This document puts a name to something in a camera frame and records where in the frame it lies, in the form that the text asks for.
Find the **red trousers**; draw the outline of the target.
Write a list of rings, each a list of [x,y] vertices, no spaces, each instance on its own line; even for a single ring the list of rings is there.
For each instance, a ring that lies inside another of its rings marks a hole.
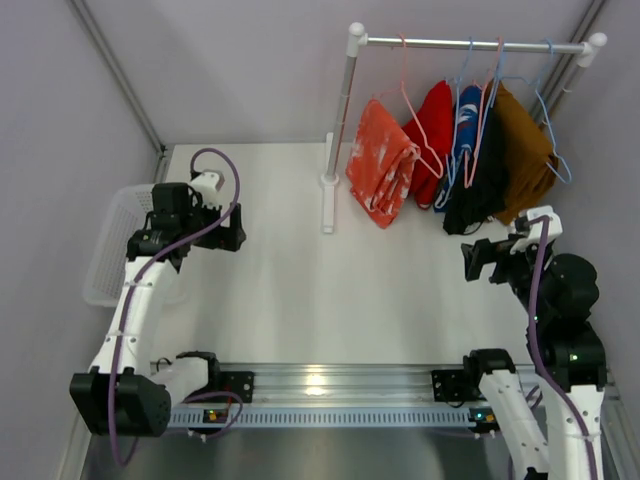
[[[429,90],[422,106],[417,111],[417,116],[428,136],[429,144],[443,161],[444,175],[441,179],[446,177],[446,160],[452,146],[452,108],[451,87],[446,81],[442,80]],[[403,131],[419,147],[421,156],[432,167],[437,168],[436,160],[425,149],[422,137],[413,119],[403,127]],[[441,179],[433,175],[419,160],[415,162],[409,194],[413,196],[419,208],[427,210],[431,207]]]

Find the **orange white patterned trousers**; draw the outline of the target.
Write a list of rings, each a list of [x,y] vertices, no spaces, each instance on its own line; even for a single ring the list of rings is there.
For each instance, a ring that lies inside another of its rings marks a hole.
[[[419,154],[383,104],[370,100],[360,117],[345,173],[351,195],[379,228],[388,228],[404,205]]]

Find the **blue patterned trousers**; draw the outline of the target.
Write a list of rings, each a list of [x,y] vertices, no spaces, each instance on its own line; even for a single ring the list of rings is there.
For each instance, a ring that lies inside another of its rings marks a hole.
[[[453,187],[463,175],[464,157],[466,154],[471,155],[475,148],[480,97],[481,88],[478,85],[466,87],[457,97],[453,110],[454,138],[448,164],[450,169],[434,201],[436,212],[447,210],[453,197]]]

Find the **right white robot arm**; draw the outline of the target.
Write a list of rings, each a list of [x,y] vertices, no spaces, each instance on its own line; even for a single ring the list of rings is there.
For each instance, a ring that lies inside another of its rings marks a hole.
[[[478,349],[463,359],[471,384],[489,403],[507,444],[515,479],[600,479],[601,407],[606,354],[589,323],[599,298],[597,272],[586,259],[550,246],[512,253],[515,240],[464,244],[465,278],[488,264],[493,284],[506,283],[529,315],[526,345],[546,413],[541,428],[513,360],[504,349]]]

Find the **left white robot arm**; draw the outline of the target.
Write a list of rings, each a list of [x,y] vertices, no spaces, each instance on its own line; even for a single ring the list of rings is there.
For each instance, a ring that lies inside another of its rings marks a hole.
[[[212,352],[181,353],[163,372],[150,364],[163,305],[189,251],[236,252],[246,239],[240,204],[224,210],[217,201],[221,185],[219,173],[205,172],[188,183],[153,186],[152,209],[127,242],[121,296],[105,340],[88,371],[70,382],[91,433],[158,437],[175,405],[220,386]]]

